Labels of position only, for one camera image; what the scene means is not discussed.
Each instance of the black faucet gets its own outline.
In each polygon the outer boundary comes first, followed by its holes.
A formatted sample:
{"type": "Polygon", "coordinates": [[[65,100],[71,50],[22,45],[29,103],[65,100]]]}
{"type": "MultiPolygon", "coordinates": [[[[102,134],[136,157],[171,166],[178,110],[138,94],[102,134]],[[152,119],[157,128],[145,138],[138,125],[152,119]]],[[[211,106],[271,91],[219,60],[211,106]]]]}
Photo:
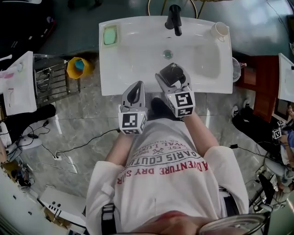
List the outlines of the black faucet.
{"type": "Polygon", "coordinates": [[[182,26],[181,17],[180,17],[181,8],[178,5],[171,5],[169,16],[167,17],[167,21],[165,23],[165,27],[167,29],[175,28],[175,35],[181,36],[182,31],[180,26],[182,26]]]}

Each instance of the white cup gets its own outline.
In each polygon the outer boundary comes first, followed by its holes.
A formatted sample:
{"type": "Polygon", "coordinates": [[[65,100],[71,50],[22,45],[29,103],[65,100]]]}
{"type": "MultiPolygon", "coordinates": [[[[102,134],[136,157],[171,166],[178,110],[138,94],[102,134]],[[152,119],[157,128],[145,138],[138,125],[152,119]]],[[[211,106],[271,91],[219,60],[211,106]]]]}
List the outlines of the white cup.
{"type": "Polygon", "coordinates": [[[224,42],[225,37],[229,34],[228,27],[222,22],[215,23],[210,32],[215,39],[218,39],[221,42],[224,42]]]}

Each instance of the white sink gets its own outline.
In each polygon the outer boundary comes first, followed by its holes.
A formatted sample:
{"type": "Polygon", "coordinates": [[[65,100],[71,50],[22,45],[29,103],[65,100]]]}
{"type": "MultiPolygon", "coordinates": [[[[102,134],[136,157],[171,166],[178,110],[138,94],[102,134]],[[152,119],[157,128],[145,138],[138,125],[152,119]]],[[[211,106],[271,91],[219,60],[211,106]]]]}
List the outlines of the white sink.
{"type": "Polygon", "coordinates": [[[294,102],[294,64],[282,53],[279,53],[280,83],[278,98],[294,102]]]}
{"type": "Polygon", "coordinates": [[[164,24],[166,16],[132,17],[99,24],[99,57],[102,95],[120,95],[141,80],[146,92],[162,91],[155,73],[174,62],[192,79],[194,92],[232,93],[232,49],[210,33],[214,22],[181,17],[182,35],[164,24]],[[118,26],[118,43],[103,46],[104,27],[118,26]],[[171,51],[166,59],[164,51],[171,51]]]}

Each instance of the wall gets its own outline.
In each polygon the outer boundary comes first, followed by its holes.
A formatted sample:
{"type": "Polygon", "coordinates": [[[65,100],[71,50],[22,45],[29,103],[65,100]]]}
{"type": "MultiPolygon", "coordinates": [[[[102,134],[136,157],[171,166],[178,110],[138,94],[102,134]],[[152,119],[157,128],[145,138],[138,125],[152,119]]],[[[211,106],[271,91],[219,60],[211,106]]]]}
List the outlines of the wall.
{"type": "Polygon", "coordinates": [[[45,219],[39,203],[22,193],[0,169],[0,213],[22,234],[66,235],[67,230],[45,219]]]}
{"type": "MultiPolygon", "coordinates": [[[[289,200],[294,205],[294,193],[291,193],[289,200]]],[[[288,203],[284,208],[278,209],[271,214],[270,230],[268,235],[294,234],[294,208],[288,203]]]]}

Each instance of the metal rack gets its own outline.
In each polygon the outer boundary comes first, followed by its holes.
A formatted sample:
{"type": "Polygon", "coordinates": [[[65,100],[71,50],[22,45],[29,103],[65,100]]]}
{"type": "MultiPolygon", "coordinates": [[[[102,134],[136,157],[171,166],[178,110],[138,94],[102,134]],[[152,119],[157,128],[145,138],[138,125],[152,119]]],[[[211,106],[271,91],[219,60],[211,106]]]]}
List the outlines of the metal rack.
{"type": "Polygon", "coordinates": [[[62,57],[34,54],[33,74],[37,107],[80,92],[80,79],[67,74],[68,60],[62,57]]]}

